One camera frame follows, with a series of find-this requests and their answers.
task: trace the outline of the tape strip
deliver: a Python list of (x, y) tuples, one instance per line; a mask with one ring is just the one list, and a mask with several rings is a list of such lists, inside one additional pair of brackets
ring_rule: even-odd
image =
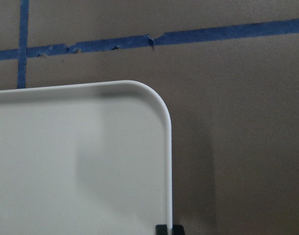
[(32, 58), (42, 55), (51, 56), (79, 52), (96, 52), (114, 49), (197, 43), (290, 33), (299, 33), (299, 19), (169, 32), (156, 39), (152, 39), (149, 35), (139, 35), (116, 39), (79, 42), (69, 47), (65, 44), (31, 47), (27, 49), (27, 56), (28, 58)]
[(20, 35), (18, 49), (18, 89), (25, 88), (27, 22), (29, 0), (20, 0)]
[(0, 60), (11, 60), (18, 58), (18, 49), (0, 50)]

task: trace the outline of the blue painter's tape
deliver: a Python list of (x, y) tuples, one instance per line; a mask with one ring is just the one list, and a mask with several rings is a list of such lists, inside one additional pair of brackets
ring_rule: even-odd
[(18, 89), (25, 88), (27, 23), (29, 0), (20, 0), (20, 36), (18, 49)]
[(299, 19), (170, 32), (155, 39), (155, 45), (207, 42), (289, 33), (299, 33)]
[(116, 39), (79, 42), (69, 47), (65, 44), (31, 47), (27, 49), (27, 56), (28, 58), (31, 58), (41, 55), (51, 56), (78, 52), (96, 52), (113, 49), (198, 43), (289, 33), (299, 33), (299, 19), (169, 32), (156, 39), (152, 39), (149, 35), (139, 35)]
[(0, 60), (11, 60), (18, 58), (18, 49), (0, 50)]

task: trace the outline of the white surface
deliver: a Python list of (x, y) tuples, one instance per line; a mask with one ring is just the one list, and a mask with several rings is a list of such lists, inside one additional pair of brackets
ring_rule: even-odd
[(172, 224), (171, 122), (134, 81), (0, 92), (0, 235)]

